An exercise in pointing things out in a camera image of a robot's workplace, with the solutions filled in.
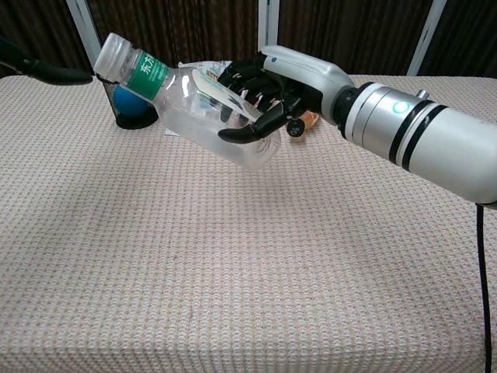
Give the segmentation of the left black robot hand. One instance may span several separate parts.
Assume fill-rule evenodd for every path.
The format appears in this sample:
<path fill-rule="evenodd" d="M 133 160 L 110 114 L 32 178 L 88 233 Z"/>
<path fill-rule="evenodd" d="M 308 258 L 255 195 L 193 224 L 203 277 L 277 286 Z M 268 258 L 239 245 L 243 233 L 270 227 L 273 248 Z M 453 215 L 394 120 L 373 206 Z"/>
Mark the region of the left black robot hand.
<path fill-rule="evenodd" d="M 85 85 L 93 81 L 89 72 L 61 68 L 32 57 L 4 37 L 1 37 L 1 65 L 48 85 Z"/>

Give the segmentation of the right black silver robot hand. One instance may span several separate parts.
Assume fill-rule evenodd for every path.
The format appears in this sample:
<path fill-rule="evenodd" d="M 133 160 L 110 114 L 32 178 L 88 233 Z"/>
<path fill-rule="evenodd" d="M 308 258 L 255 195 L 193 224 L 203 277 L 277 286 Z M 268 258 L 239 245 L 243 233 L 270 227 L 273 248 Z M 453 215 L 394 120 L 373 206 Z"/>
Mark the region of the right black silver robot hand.
<path fill-rule="evenodd" d="M 235 144 L 266 138 L 307 110 L 333 121 L 340 96 L 355 88 L 336 64 L 280 45 L 265 46 L 253 58 L 232 62 L 219 83 L 250 93 L 261 93 L 265 86 L 276 90 L 278 103 L 253 124 L 218 132 L 221 139 Z"/>

